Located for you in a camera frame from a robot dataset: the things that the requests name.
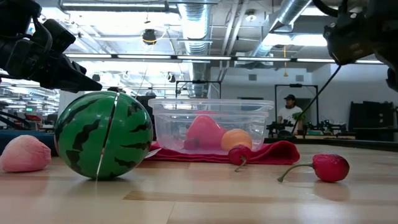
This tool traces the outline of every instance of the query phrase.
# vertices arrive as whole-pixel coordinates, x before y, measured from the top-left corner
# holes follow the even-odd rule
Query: red towel
[[[151,150],[158,149],[154,144]],[[296,146],[288,141],[279,141],[263,145],[260,150],[252,152],[248,164],[274,164],[291,165],[300,159]],[[187,154],[170,149],[162,149],[154,156],[148,157],[150,161],[177,161],[177,162],[218,162],[229,163],[228,155],[218,154]]]

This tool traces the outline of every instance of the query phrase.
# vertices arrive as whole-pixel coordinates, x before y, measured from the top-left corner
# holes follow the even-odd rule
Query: clear plastic bin
[[[227,154],[228,150],[222,150],[220,141],[224,133],[232,129],[247,132],[252,139],[252,150],[260,149],[268,135],[266,121],[274,102],[151,99],[149,106],[153,108],[160,146],[184,153]]]

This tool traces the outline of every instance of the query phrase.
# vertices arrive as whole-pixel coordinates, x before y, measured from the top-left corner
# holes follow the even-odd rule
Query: white t-shirt
[[[293,119],[293,114],[295,113],[301,113],[303,110],[299,108],[298,106],[294,106],[291,109],[287,109],[286,107],[283,107],[279,110],[278,112],[278,117],[282,117],[282,122],[286,119],[287,122],[291,122],[293,125],[296,122],[296,120]],[[292,131],[293,127],[286,127],[286,131]]]

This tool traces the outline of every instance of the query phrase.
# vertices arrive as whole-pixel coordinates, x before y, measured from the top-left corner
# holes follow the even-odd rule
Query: white sticker
[[[145,158],[149,158],[149,157],[154,156],[154,155],[157,154],[157,152],[159,152],[161,149],[162,149],[162,148],[158,148],[158,149],[152,150],[151,152],[148,152],[148,154],[146,155]]]

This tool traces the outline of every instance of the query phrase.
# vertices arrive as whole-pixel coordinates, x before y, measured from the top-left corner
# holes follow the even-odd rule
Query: cherry stem
[[[299,165],[295,165],[295,166],[292,166],[291,168],[287,169],[287,171],[285,171],[285,173],[284,173],[281,177],[279,177],[277,180],[278,180],[279,182],[282,183],[282,182],[284,181],[284,178],[285,178],[286,174],[287,174],[289,171],[291,171],[292,169],[294,169],[294,168],[296,168],[296,167],[300,167],[300,166],[309,166],[309,167],[312,167],[312,168],[313,168],[313,164],[299,164]]]
[[[241,160],[243,162],[242,162],[242,164],[240,166],[238,166],[238,168],[235,169],[235,172],[239,172],[240,168],[242,168],[246,164],[246,157],[242,156]]]

